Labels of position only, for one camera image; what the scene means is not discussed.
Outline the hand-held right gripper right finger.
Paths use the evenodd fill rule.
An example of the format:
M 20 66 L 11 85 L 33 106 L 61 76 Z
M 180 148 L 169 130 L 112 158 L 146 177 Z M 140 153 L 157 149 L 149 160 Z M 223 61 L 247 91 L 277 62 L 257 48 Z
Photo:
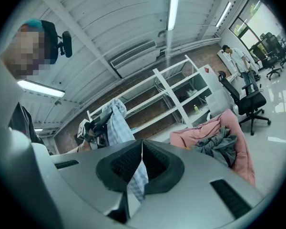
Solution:
M 146 195 L 128 226 L 135 229 L 215 229 L 251 211 L 263 196 L 232 169 L 205 154 L 146 140 L 175 154 L 184 174 L 168 192 Z

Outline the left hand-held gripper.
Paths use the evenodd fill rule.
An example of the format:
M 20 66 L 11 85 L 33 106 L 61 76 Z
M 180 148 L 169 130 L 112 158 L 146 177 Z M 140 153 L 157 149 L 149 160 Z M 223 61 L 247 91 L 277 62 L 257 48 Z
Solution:
M 109 146 L 107 122 L 111 115 L 112 109 L 106 109 L 94 121 L 84 119 L 79 125 L 77 138 L 89 142 L 91 149 Z

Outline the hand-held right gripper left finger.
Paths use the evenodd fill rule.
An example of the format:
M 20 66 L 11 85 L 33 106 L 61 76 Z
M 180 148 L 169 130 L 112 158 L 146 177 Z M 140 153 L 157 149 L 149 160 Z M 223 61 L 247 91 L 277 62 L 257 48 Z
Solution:
M 50 157 L 50 193 L 64 229 L 142 229 L 143 209 L 127 189 L 141 141 Z

